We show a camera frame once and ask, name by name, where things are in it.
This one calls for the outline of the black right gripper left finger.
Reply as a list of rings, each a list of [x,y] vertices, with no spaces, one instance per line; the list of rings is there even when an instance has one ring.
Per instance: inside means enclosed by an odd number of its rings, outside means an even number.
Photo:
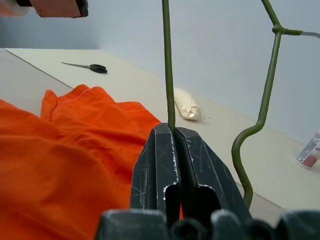
[[[158,210],[180,218],[180,172],[176,144],[167,123],[153,127],[132,173],[131,209]]]

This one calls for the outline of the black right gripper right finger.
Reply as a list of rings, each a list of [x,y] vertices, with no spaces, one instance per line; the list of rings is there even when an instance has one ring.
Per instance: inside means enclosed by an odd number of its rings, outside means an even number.
[[[181,177],[185,218],[209,220],[216,210],[234,213],[239,220],[252,216],[223,161],[194,130],[176,128],[174,140]]]

